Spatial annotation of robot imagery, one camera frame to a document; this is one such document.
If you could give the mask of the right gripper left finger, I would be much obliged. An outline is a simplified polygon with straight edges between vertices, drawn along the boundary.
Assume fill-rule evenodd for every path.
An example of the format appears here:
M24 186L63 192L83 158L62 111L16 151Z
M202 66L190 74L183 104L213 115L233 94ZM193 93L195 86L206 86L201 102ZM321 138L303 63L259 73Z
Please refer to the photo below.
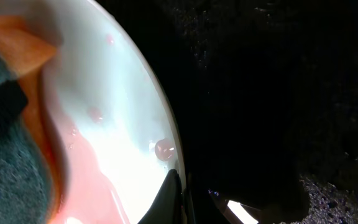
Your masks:
M181 180L178 172L171 169L139 224L181 224L181 206Z

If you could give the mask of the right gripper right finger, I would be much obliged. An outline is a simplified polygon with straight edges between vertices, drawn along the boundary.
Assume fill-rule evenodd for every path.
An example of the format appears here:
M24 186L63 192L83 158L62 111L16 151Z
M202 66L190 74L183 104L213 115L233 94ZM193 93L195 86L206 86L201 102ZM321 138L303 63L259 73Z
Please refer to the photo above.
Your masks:
M209 188L202 178L188 174L186 178L186 196L190 223L196 224L228 224L227 219L218 210L208 193Z

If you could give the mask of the green orange sponge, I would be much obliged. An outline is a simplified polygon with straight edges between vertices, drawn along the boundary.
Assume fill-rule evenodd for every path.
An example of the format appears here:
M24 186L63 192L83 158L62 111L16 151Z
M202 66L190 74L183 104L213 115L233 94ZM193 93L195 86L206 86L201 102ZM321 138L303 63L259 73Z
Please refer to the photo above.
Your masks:
M48 223L61 182L40 107L42 67L56 48L19 16L0 15L0 84L16 81L28 104L0 139L0 223Z

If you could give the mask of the light blue plate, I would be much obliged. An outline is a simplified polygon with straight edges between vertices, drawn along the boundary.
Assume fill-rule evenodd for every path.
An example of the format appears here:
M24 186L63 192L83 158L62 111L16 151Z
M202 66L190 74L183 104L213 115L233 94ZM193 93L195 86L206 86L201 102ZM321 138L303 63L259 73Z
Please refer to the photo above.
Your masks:
M139 223L183 154L165 94L142 53L95 1L0 1L56 48L40 74L45 133L60 174L48 223Z

